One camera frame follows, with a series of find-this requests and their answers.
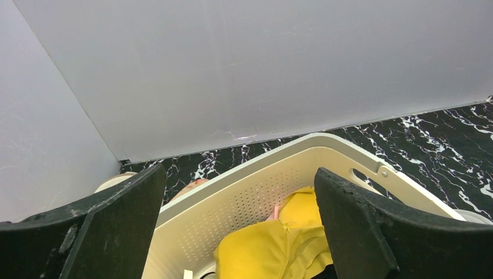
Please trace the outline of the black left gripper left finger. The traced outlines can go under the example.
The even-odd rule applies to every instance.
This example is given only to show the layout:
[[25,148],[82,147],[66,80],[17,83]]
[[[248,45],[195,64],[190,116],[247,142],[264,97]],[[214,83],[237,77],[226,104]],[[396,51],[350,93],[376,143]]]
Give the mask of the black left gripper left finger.
[[165,184],[157,164],[70,204],[1,223],[1,277],[141,278]]

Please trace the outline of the white mesh bag blue zipper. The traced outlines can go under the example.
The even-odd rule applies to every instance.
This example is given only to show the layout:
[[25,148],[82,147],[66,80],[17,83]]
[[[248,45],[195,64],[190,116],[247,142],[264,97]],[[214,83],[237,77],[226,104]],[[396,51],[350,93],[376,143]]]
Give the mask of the white mesh bag blue zipper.
[[457,213],[459,213],[466,221],[468,222],[471,222],[471,223],[478,223],[478,224],[488,224],[488,225],[493,225],[493,222],[476,213],[476,212],[472,212],[472,211],[468,211],[468,210],[461,210],[461,209],[455,209],[455,211]]

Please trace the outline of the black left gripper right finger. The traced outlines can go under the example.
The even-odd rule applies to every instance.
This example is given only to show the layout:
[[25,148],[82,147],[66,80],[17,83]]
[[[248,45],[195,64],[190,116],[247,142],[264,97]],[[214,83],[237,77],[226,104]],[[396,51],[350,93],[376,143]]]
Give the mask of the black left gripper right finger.
[[491,278],[492,226],[438,216],[321,167],[316,202],[338,278]]

